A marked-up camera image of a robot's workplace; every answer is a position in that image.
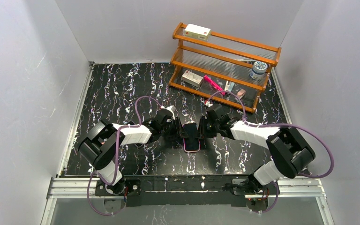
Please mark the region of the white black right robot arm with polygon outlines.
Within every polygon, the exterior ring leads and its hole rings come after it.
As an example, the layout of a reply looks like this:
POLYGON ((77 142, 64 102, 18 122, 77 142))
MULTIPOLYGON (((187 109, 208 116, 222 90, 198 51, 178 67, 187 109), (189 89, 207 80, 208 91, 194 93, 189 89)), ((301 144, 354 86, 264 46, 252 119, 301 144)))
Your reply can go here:
POLYGON ((230 117, 222 106, 213 104, 200 117, 198 134, 202 139, 217 135, 247 141, 269 150, 271 161, 258 167, 240 184, 225 187, 258 192, 281 178, 295 178, 316 157, 315 152, 295 127, 263 127, 240 116, 230 117))

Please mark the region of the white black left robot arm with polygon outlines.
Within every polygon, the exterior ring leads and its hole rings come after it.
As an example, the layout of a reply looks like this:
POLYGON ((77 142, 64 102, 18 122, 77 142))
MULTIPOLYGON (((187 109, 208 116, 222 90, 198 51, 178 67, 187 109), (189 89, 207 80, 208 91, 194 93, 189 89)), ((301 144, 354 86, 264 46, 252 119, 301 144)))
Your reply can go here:
POLYGON ((90 132, 78 141, 75 149, 97 171, 101 180, 116 185, 121 179, 119 147, 130 144, 149 144, 163 137, 169 141, 187 138, 179 117, 174 116, 174 106, 161 108, 157 114, 141 124, 115 124, 100 120, 90 132))

